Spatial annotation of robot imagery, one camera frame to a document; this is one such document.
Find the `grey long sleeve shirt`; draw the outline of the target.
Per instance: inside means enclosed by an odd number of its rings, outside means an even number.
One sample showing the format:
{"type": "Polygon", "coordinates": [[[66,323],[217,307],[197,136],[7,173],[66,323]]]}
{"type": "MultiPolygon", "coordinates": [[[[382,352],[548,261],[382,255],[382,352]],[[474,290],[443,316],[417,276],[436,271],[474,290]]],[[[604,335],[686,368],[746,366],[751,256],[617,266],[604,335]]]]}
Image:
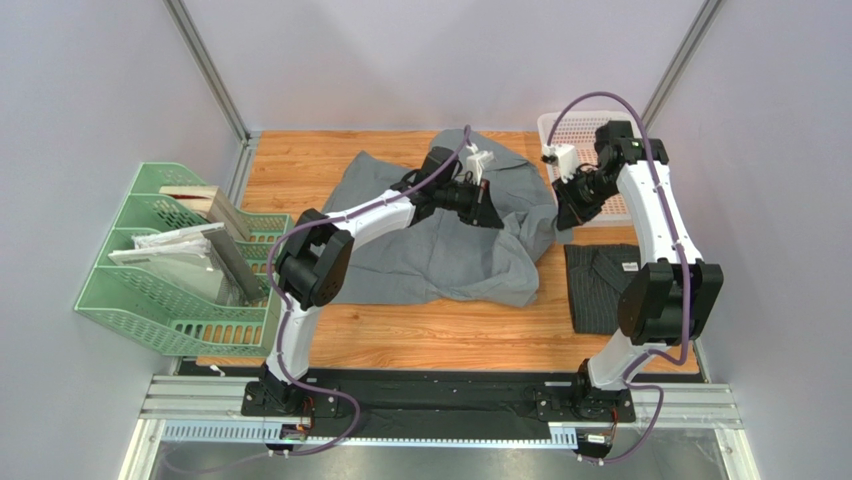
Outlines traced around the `grey long sleeve shirt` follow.
{"type": "Polygon", "coordinates": [[[494,153],[484,172],[504,226],[480,228],[439,209],[425,220],[356,248],[337,304],[414,305],[446,298],[524,307],[539,288],[537,261],[571,230],[556,227],[557,205],[538,168],[478,133],[494,153]]]}

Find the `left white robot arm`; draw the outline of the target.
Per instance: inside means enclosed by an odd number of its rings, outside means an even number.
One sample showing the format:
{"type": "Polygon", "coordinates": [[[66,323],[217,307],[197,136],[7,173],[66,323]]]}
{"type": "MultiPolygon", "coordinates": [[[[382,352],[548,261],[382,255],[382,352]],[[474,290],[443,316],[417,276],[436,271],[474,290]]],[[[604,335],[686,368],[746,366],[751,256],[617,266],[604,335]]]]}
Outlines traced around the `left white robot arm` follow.
{"type": "Polygon", "coordinates": [[[358,248],[439,209],[456,213],[467,225],[503,228],[483,177],[493,152],[469,143],[462,148],[468,153],[464,160],[458,151],[432,148],[420,168],[368,202],[330,214],[305,211],[271,249],[268,274],[282,299],[281,319],[259,377],[257,401],[285,413],[301,406],[306,389],[299,381],[309,368],[321,309],[341,291],[358,248]]]}

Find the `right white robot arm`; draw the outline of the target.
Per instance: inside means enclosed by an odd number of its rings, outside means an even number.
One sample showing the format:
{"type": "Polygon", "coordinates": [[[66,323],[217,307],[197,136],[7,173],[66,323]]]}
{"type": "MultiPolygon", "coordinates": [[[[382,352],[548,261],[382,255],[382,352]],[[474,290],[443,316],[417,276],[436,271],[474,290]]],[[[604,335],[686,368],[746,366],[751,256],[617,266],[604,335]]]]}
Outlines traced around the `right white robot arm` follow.
{"type": "Polygon", "coordinates": [[[652,358],[682,364],[720,293],[720,265],[706,262],[687,232],[671,188],[664,144],[629,121],[595,132],[597,163],[581,163],[574,146],[546,141],[543,161],[558,171],[552,182],[557,228],[579,227],[615,195],[623,198],[639,241],[640,266],[617,304],[618,329],[581,367],[584,389],[613,396],[652,358]]]}

